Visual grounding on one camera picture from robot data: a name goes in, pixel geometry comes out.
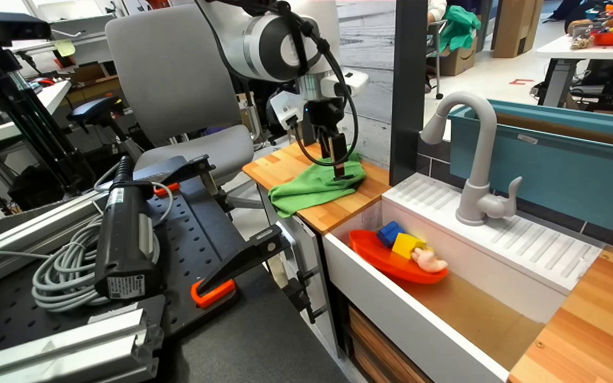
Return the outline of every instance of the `wooden countertop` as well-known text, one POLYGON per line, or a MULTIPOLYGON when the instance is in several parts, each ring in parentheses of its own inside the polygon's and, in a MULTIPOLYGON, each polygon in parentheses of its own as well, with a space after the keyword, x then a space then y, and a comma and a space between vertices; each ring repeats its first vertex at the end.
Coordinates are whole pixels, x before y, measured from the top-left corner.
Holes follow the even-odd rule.
POLYGON ((613 250, 584 274, 511 382, 613 382, 613 250))
MULTIPOLYGON (((319 157, 319 148, 312 146, 309 154, 319 157)), ((298 174, 302 174, 312 161, 304 157, 301 148, 292 143, 289 148, 274 152, 266 157, 259 157, 247 167, 243 172, 259 184, 265 189, 272 189, 283 186, 298 174)), ((386 189, 390 189, 390 172, 377 164, 362 161, 366 170, 366 182, 357 188, 355 194, 332 201, 328 205, 312 207, 301 211, 298 215, 319 234, 330 233, 334 225, 350 220, 353 213, 373 205, 386 189)))

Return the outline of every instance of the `sink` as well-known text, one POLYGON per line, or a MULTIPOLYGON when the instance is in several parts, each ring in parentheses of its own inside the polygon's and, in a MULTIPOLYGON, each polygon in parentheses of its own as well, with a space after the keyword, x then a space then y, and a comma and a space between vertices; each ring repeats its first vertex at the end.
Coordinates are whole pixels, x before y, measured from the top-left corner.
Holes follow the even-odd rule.
POLYGON ((325 234, 328 276, 431 380, 506 382, 603 246, 522 215, 465 225, 457 205, 457 188, 410 177, 325 234), (391 282, 350 250, 351 231, 388 221, 429 239, 449 276, 391 282))

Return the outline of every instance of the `faucet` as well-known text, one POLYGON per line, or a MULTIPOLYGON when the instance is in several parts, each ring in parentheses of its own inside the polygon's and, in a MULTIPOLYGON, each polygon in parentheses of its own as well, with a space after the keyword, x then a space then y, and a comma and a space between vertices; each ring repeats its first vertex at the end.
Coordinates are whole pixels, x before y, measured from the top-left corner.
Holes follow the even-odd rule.
POLYGON ((490 170, 491 170, 499 122, 494 106, 485 98, 469 92, 447 96, 436 106, 436 113, 433 115, 429 125, 421 130, 421 141, 429 146, 441 143, 447 115, 455 105, 471 106, 480 118, 477 152, 471 177, 462 189, 460 207, 455 213, 457 221, 469 225, 481 225, 485 215, 491 220, 513 218, 518 211, 518 191, 522 186, 522 177, 511 182, 510 199, 490 194, 490 170))

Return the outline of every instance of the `green towel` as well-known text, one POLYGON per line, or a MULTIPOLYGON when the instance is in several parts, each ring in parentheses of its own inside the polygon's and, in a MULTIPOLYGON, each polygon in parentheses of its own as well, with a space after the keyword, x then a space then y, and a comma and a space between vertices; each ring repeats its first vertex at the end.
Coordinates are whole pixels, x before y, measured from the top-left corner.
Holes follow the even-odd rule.
POLYGON ((439 36, 439 52, 457 52, 475 44, 475 32, 481 28, 481 22, 475 13, 454 4, 449 7, 445 19, 447 25, 439 36))
POLYGON ((302 209, 353 194, 366 180, 364 167, 355 156, 346 161, 346 174, 346 180, 334 180, 332 167, 314 164, 295 182, 272 188, 268 201, 276 207, 280 218, 289 218, 302 209))

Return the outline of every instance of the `green cloth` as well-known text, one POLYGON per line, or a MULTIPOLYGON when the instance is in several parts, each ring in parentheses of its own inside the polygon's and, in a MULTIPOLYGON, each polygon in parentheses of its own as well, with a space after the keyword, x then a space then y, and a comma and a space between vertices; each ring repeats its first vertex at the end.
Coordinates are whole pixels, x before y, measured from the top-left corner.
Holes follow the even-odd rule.
POLYGON ((447 25, 439 36, 439 52, 457 52, 475 44, 475 32, 481 28, 481 22, 475 13, 454 4, 449 7, 445 19, 447 25))
POLYGON ((272 188, 268 201, 280 211, 280 218, 289 218, 302 209, 353 194, 366 180, 364 167, 355 156, 346 161, 346 174, 346 180, 334 180, 332 167, 314 164, 295 182, 272 188))

